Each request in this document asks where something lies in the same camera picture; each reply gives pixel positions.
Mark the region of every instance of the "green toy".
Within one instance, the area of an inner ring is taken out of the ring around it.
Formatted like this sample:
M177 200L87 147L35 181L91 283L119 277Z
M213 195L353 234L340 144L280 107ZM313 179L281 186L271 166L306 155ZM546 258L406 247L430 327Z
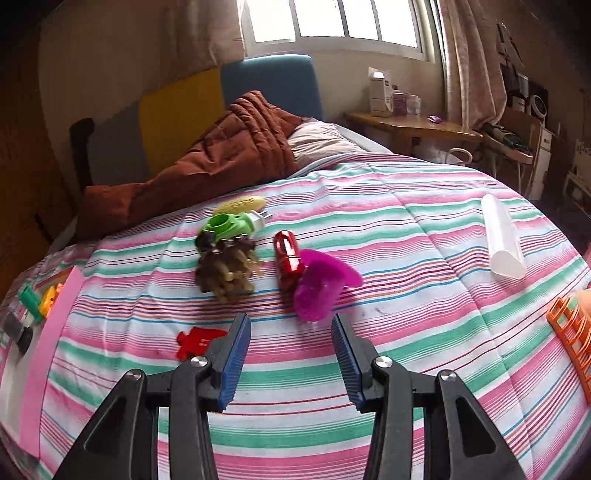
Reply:
M39 312L41 299L29 285L26 285L25 288L22 289L22 292L18 294L18 300L20 300L20 302L27 308L31 315L33 315L35 323L41 323L45 319Z
M265 220L270 218L267 212L251 211L249 213L220 213L212 216L199 233L207 230L215 233L215 243L220 240L227 240L238 235L251 236L265 226Z

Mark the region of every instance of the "metal screw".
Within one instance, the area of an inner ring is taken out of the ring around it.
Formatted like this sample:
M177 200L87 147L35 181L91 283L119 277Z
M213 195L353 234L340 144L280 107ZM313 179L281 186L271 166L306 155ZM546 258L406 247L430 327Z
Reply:
M442 370L441 371L441 379L444 382L455 382L457 378L457 375L455 372L452 372L451 370Z
M394 363L394 361L388 356L379 356L374 362L380 368L390 368Z
M135 382L136 380L139 380L140 378L142 378L142 371L137 370L136 368L134 368L133 370L129 370L129 372L127 372L125 374L125 379L131 380L132 382Z
M207 358L204 356L194 356L191 359L191 365L193 365L194 367L205 367L205 365L207 365L207 362L209 362L209 360L207 360Z

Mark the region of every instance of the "striped bedsheet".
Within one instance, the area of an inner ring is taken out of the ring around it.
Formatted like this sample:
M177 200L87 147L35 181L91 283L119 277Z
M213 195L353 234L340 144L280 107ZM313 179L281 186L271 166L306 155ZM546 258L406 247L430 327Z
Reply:
M333 170L246 190L267 199L273 219L257 237L265 275L236 306L221 306L195 286L194 240L215 206L243 192L67 248L15 281L4 306L25 278L72 264L87 277L51 365L40 460L2 435L29 478L52 477L125 371L175 368L179 332L227 329L240 311L253 324L236 397L224 414L209 416L220 479L361 479L373 417L348 401L329 324L301 323L280 300L271 241L281 229L363 275L364 286L345 291L335 308L357 334L412 371L455 369L529 479L563 471L591 417L544 314L555 296L591 280L581 257L529 202L478 171L390 154L341 155L332 163ZM488 268L480 208L487 193L515 221L528 268L523 280L495 278ZM167 427L161 409L161 480L169 478ZM420 479L420 410L413 444L413 479Z

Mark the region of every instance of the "red jigsaw puzzle piece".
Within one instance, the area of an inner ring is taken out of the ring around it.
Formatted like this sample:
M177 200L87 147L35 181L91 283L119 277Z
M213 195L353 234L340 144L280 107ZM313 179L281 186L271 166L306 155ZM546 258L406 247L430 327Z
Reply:
M226 332L223 330L199 327L191 328L188 335L184 332L180 332L177 335L177 343L180 345L177 352L177 358L184 362L194 356L204 355L209 343L214 338L223 337L225 335Z

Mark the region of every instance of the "brown toy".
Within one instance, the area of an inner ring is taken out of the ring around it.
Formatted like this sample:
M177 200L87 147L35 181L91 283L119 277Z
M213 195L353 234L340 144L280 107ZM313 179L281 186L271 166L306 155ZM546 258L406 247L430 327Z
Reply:
M201 257L195 281L202 292L212 291L221 303L238 301L244 293L252 293L254 285L248 280L253 274L263 275L262 262L254 253L255 241L247 235L220 240L214 244L215 234L203 231L196 244Z

